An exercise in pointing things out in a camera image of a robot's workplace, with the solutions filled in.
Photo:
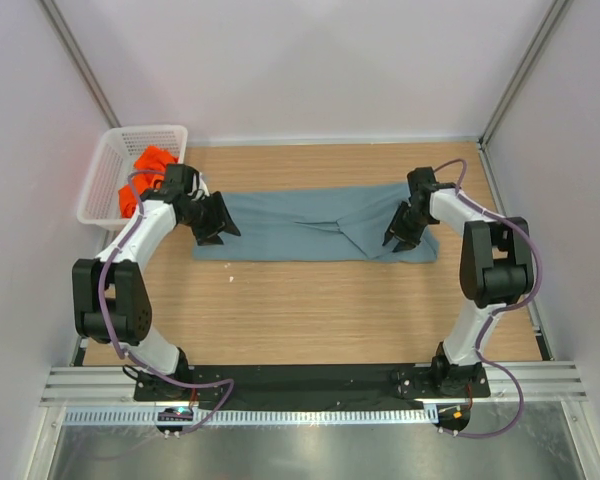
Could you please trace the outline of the grey-blue t shirt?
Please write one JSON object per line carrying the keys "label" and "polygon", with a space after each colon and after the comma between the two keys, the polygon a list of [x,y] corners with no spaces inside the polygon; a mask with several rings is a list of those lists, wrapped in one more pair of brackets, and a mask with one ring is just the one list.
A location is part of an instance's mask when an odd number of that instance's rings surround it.
{"label": "grey-blue t shirt", "polygon": [[401,202],[405,183],[254,193],[224,200],[239,237],[221,235],[216,246],[194,246],[196,260],[253,262],[433,263],[439,242],[430,231],[412,250],[396,252],[384,234]]}

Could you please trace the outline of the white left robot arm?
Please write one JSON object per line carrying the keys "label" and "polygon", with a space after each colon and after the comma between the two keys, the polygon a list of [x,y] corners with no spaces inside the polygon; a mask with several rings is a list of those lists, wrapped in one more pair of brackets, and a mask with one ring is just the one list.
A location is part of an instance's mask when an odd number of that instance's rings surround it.
{"label": "white left robot arm", "polygon": [[177,226],[190,228],[199,246],[239,236],[219,192],[210,192],[195,168],[170,164],[154,187],[134,194],[131,219],[111,245],[72,267],[75,329],[82,338],[113,347],[130,360],[129,374],[143,398],[184,400],[201,390],[184,351],[154,326],[143,272]]}

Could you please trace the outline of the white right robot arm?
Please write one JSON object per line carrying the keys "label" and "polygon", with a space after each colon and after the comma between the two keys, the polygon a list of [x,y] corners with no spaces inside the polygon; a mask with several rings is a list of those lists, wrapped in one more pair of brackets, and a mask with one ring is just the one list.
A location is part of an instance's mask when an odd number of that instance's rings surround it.
{"label": "white right robot arm", "polygon": [[535,285],[528,224],[500,217],[466,197],[454,183],[437,180],[431,167],[407,175],[410,197],[400,204],[384,240],[396,252],[415,249],[430,225],[444,223],[462,238],[459,283],[465,303],[451,333],[427,367],[397,371],[406,399],[486,397],[484,347],[505,311]]}

